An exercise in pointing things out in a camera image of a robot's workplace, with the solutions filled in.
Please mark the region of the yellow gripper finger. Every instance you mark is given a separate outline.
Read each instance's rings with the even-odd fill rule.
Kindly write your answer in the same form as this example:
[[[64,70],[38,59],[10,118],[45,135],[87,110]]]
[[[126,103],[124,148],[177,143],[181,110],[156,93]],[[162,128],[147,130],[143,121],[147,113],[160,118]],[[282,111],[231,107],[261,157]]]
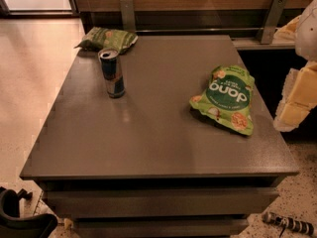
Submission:
[[[317,62],[309,61],[302,69],[292,68],[286,76],[273,126],[277,131],[290,132],[298,128],[316,106]]]
[[[293,18],[291,21],[289,21],[286,25],[279,28],[274,33],[274,38],[278,40],[295,40],[295,32],[296,28],[299,22],[300,16],[297,16]]]

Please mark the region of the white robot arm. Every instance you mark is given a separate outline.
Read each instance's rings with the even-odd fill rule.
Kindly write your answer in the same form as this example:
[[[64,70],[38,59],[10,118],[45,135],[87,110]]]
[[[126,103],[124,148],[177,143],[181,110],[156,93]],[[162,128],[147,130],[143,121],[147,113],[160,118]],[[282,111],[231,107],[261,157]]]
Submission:
[[[317,106],[317,0],[278,29],[274,37],[293,41],[296,54],[307,60],[303,68],[289,71],[275,111],[274,128],[290,132]]]

